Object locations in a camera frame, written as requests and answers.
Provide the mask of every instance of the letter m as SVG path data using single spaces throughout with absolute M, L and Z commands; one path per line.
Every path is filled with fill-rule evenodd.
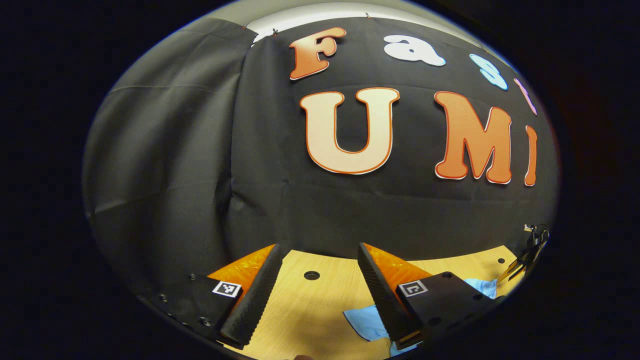
M 482 176 L 493 155 L 493 163 L 486 172 L 487 180 L 491 183 L 508 184 L 511 181 L 509 114 L 500 108 L 491 108 L 483 129 L 466 97 L 440 91 L 434 98 L 447 115 L 447 148 L 444 160 L 436 165 L 436 175 L 443 179 L 464 179 L 468 172 L 464 161 L 466 148 L 474 178 Z

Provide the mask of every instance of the gray fabric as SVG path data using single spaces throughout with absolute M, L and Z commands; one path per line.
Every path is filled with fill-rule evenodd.
M 231 123 L 255 33 L 200 19 L 142 56 L 106 96 L 84 157 L 86 216 L 134 291 L 231 260 L 220 212 Z

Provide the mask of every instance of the wooden table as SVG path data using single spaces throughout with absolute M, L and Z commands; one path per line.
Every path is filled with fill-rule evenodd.
M 504 263 L 499 263 L 499 258 L 504 259 Z M 454 258 L 410 263 L 431 274 L 451 271 L 462 279 L 490 281 L 498 278 L 515 258 L 500 246 Z M 306 280 L 303 274 L 310 270 L 320 273 L 320 278 Z M 509 293 L 521 278 L 522 275 L 518 275 L 512 281 L 499 283 L 498 296 Z M 390 340 L 364 340 L 342 313 L 371 305 L 373 299 L 355 259 L 292 250 L 282 261 L 250 344 L 243 350 L 228 348 L 259 360 L 293 359 L 301 354 L 314 360 L 386 359 Z

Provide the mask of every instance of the black clip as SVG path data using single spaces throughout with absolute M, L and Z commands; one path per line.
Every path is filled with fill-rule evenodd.
M 511 275 L 509 276 L 510 281 L 523 271 L 525 273 L 527 271 L 531 271 L 535 262 L 538 260 L 540 251 L 547 245 L 547 241 L 549 240 L 549 230 L 545 224 L 537 226 L 525 224 L 524 231 L 531 233 L 529 239 L 527 239 L 526 248 L 520 253 L 520 256 L 509 264 L 507 270 L 498 277 L 498 282 L 501 282 L 509 275 Z

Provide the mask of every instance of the orange soft finger pad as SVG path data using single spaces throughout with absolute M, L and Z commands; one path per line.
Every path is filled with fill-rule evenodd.
M 366 243 L 358 247 L 358 266 L 391 341 L 411 335 L 420 327 L 396 293 L 398 284 L 431 276 L 419 267 Z
M 400 284 L 404 284 L 414 280 L 424 279 L 431 276 L 423 269 L 409 264 L 401 258 L 391 255 L 386 251 L 382 251 L 377 247 L 373 247 L 369 244 L 363 243 L 369 251 L 369 254 L 376 263 L 382 276 L 384 276 L 389 288 L 395 293 L 396 288 Z M 400 302 L 400 297 L 396 294 L 396 298 Z
M 279 244 L 274 244 L 234 261 L 211 273 L 208 277 L 240 284 L 243 292 L 220 330 L 221 335 L 242 348 L 251 340 L 271 290 L 275 285 L 284 255 Z
M 274 246 L 275 244 L 269 245 L 256 252 L 252 252 L 251 254 L 240 258 L 233 263 L 209 274 L 208 277 L 210 277 L 211 279 L 242 285 L 243 293 L 242 295 L 240 295 L 240 298 L 236 302 L 237 307 L 237 305 L 240 304 L 240 301 L 242 301 L 243 297 L 246 295 L 247 291 L 249 291 L 249 289 L 251 288 L 255 276 L 258 275 L 258 271 L 260 271 L 262 264 L 264 264 L 264 261 L 267 260 L 267 256 L 269 256 L 269 253 Z

